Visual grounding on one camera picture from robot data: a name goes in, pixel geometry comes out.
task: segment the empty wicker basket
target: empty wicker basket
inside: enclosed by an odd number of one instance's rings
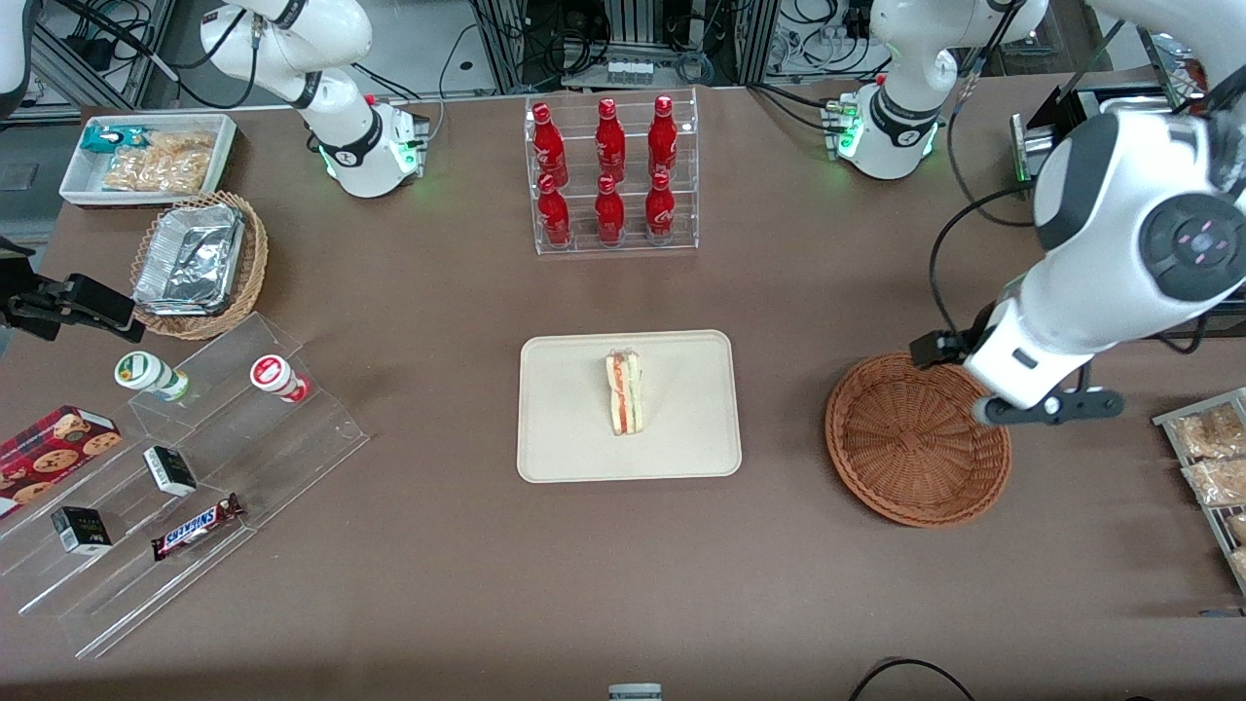
[[[863,361],[826,405],[826,446],[844,484],[902,524],[941,528],[989,509],[1012,468],[1008,432],[979,425],[987,395],[957,366],[918,371],[907,354]]]

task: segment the white tray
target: white tray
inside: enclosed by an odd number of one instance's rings
[[[95,153],[83,151],[75,143],[74,156],[70,157],[69,168],[61,179],[61,197],[66,202],[88,207],[135,207],[140,204],[172,204],[182,202],[197,194],[216,192],[224,173],[226,162],[229,159],[229,147],[233,144],[234,133],[238,131],[234,121],[226,115],[218,113],[137,113],[137,115],[110,115],[105,117],[91,117],[83,125],[86,132],[93,125],[141,125],[161,131],[209,131],[217,134],[216,144],[212,147],[212,159],[208,161],[208,172],[203,178],[199,192],[191,194],[174,194],[171,192],[121,192],[105,189],[103,176],[112,166],[112,153]]]
[[[614,436],[606,356],[640,356],[644,431]],[[543,335],[520,352],[520,477],[726,477],[740,467],[731,341],[719,330]]]

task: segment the small box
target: small box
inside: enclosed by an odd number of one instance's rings
[[[111,421],[61,407],[0,445],[0,519],[121,443]]]
[[[189,497],[197,483],[182,454],[172,448],[153,446],[143,451],[147,469],[156,478],[156,489],[174,497]]]
[[[61,538],[66,553],[74,555],[98,555],[112,548],[103,519],[95,509],[61,507],[52,512],[52,528]]]

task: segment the red label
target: red label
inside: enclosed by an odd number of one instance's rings
[[[278,359],[262,359],[255,364],[252,380],[259,385],[272,385],[282,377],[282,361]]]

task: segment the acrylic bottle rack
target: acrylic bottle rack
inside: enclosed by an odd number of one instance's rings
[[[674,101],[673,117],[678,128],[675,138],[675,167],[672,171],[670,192],[675,195],[673,233],[669,243],[654,245],[645,233],[644,198],[649,193],[649,125],[653,122],[653,101],[658,95],[669,95]],[[698,192],[699,125],[697,116],[697,93],[694,90],[639,90],[609,93],[618,107],[618,120],[627,136],[627,177],[618,186],[627,213],[625,235],[618,248],[602,245],[597,237],[597,213],[593,208],[597,199],[597,176],[601,167],[597,162],[597,102],[584,101],[579,93],[558,92],[530,97],[523,118],[523,146],[528,163],[528,198],[532,202],[532,230],[537,253],[638,253],[697,248],[700,240]],[[571,245],[554,248],[546,238],[537,210],[537,166],[532,136],[536,122],[532,120],[532,105],[549,105],[553,123],[562,132],[567,151],[567,172],[569,181],[563,187],[562,195],[567,199],[571,213]]]

